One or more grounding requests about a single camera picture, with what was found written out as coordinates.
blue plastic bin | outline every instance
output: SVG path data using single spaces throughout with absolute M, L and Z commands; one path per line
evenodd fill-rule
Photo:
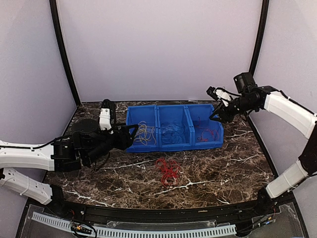
M 194 136 L 192 141 L 193 149 L 219 148 L 223 144 L 222 124 L 209 119 L 213 113 L 211 104 L 187 105 L 190 122 L 194 126 Z
M 126 124 L 127 125 L 139 124 L 141 121 L 145 121 L 147 126 L 155 127 L 154 138 L 151 136 L 151 140 L 147 142 L 147 145 L 144 145 L 141 142 L 134 141 L 133 145 L 127 149 L 127 152 L 138 153 L 138 152 L 159 151 L 157 107 L 156 106 L 128 107 Z
M 193 126 L 183 105 L 158 106 L 159 151 L 190 150 Z

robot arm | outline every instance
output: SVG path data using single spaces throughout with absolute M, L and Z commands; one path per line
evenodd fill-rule
M 62 201 L 62 189 L 37 182 L 12 167 L 69 172 L 90 167 L 111 149 L 125 150 L 133 143 L 138 125 L 117 125 L 115 104 L 104 100 L 99 121 L 84 119 L 75 123 L 72 134 L 43 145 L 13 144 L 0 141 L 0 186 L 47 205 Z
M 270 86 L 258 87 L 250 73 L 234 77 L 238 92 L 237 98 L 228 100 L 230 92 L 210 87 L 208 95 L 215 100 L 221 99 L 218 107 L 210 116 L 211 120 L 223 123 L 232 122 L 237 114 L 248 115 L 251 111 L 267 110 L 298 129 L 308 139 L 299 160 L 278 178 L 258 192 L 256 211 L 263 213 L 274 199 L 284 192 L 295 189 L 304 179 L 317 172 L 317 115 L 299 105 L 282 91 Z

tangled red wire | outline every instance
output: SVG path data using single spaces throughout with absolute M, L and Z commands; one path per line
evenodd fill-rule
M 198 119 L 199 119 L 199 124 L 196 125 L 195 127 L 199 128 L 199 129 L 202 129 L 203 131 L 202 131 L 201 136 L 200 136 L 200 137 L 197 137 L 197 140 L 199 140 L 199 141 L 201 141 L 201 142 L 207 142 L 207 141 L 208 141 L 208 138 L 205 138 L 205 139 L 204 139 L 204 137 L 203 137 L 205 131 L 210 132 L 210 134 L 212 135 L 214 141 L 218 140 L 218 138 L 219 138 L 218 131 L 216 131 L 216 130 L 210 130 L 209 128 L 201 128 L 201 127 L 200 127 L 200 117 L 198 117 Z
M 163 176 L 161 183 L 164 187 L 177 185 L 177 179 L 179 178 L 180 166 L 175 160 L 169 160 L 168 162 L 165 158 L 160 158 L 155 162 L 155 166 L 160 169 Z

marble table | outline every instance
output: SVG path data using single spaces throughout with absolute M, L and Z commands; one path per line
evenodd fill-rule
M 191 104 L 181 102 L 118 102 L 117 122 L 125 122 L 128 106 Z M 97 119 L 101 103 L 83 103 L 66 133 L 81 119 Z M 63 188 L 66 200 L 116 208 L 180 209 L 254 200 L 273 180 L 266 158 L 247 122 L 236 117 L 224 124 L 222 148 L 181 152 L 126 153 L 112 150 L 109 161 L 69 173 L 48 172 L 45 183 Z M 159 158 L 181 166 L 178 184 L 163 187 Z M 106 157 L 100 158 L 97 167 Z

gray wall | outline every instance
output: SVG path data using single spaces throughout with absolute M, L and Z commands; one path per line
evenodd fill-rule
M 272 85 L 317 112 L 317 1 L 270 1 L 255 79 Z M 279 173 L 302 153 L 306 139 L 280 118 L 252 115 Z M 295 191 L 310 237 L 317 237 L 317 177 Z
M 74 110 L 49 1 L 0 1 L 0 140 L 43 143 L 62 134 Z M 24 169 L 41 180 L 44 171 Z M 0 236 L 15 237 L 26 198 L 0 188 Z
M 61 0 L 85 101 L 209 99 L 249 69 L 261 0 Z

